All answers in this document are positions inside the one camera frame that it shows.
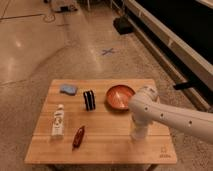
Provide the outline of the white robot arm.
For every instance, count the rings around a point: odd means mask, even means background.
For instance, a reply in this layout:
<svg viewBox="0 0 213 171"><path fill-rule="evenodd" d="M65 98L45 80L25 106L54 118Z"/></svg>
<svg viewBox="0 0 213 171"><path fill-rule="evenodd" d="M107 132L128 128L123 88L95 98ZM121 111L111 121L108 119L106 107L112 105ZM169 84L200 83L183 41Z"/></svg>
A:
<svg viewBox="0 0 213 171"><path fill-rule="evenodd" d="M161 104L157 98L153 86L143 86L131 97L128 107L132 112L134 139L145 138L149 125L157 121L213 144L213 114Z"/></svg>

